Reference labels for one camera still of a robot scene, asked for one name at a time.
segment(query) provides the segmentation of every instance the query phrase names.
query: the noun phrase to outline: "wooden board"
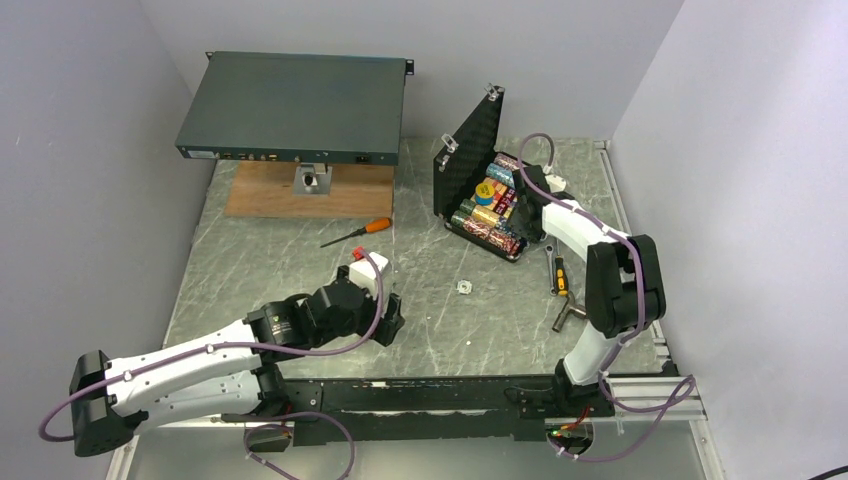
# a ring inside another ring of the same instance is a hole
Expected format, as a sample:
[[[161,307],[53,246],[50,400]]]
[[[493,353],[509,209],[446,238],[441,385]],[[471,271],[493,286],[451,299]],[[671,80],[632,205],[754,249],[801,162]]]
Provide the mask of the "wooden board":
[[[225,215],[277,218],[391,217],[394,167],[333,165],[329,195],[294,195],[296,163],[239,162]]]

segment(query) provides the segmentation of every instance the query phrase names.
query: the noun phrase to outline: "white wall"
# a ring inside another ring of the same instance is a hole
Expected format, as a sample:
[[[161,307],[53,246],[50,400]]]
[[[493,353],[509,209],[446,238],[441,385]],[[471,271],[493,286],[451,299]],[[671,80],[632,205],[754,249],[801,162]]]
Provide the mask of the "white wall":
[[[189,88],[207,50],[414,58],[405,135],[453,132],[489,82],[501,130],[610,138],[683,0],[141,0]]]
[[[212,165],[173,147],[191,95],[135,0],[4,0],[0,65],[0,478],[103,478],[36,427],[79,355],[161,345]]]
[[[731,479],[846,463],[848,3],[687,0],[614,137]]]

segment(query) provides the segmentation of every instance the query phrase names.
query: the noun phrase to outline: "case lid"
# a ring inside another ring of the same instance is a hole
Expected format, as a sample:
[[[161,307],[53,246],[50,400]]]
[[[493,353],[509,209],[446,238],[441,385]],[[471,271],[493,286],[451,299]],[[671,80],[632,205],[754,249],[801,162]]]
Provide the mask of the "case lid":
[[[433,213],[444,219],[450,218],[463,198],[473,195],[494,157],[504,88],[489,85],[487,92],[453,134],[455,143],[447,135],[442,137],[455,147],[445,145],[433,159]]]

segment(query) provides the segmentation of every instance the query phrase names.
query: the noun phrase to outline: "gray marble surface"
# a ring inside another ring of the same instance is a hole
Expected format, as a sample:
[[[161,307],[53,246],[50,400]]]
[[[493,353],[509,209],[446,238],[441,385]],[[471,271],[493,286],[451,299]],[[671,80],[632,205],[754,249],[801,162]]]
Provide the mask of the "gray marble surface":
[[[516,154],[519,139],[501,139],[497,149]],[[604,222],[616,219],[600,156],[589,139],[557,140],[555,171],[568,191]],[[360,227],[359,219],[266,219],[223,214],[236,162],[222,161],[194,238],[185,278],[166,337],[166,346],[217,330],[262,304],[299,292],[312,293],[350,263],[357,245],[387,256],[393,265],[392,291],[403,301],[406,326],[393,345],[368,342],[328,358],[301,358],[281,364],[283,375],[303,377],[388,377],[550,373],[573,348],[584,321],[570,319],[551,331],[563,304],[551,297],[542,245],[529,247],[510,264],[450,233],[433,215],[434,138],[401,143],[395,176],[394,226],[319,249],[318,245]],[[546,147],[528,146],[525,158],[543,163]],[[584,264],[563,254],[572,289],[582,302]],[[470,295],[456,283],[469,280]],[[341,338],[325,348],[338,348]],[[659,371],[650,333],[625,349],[612,370]]]

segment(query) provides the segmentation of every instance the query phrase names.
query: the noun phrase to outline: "orange screwdriver handle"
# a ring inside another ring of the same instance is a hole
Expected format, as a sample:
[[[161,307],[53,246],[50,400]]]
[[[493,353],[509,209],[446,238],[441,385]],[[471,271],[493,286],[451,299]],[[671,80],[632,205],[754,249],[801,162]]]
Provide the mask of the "orange screwdriver handle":
[[[366,233],[374,233],[379,232],[380,230],[385,230],[392,226],[392,219],[385,217],[374,220],[373,222],[365,225]]]

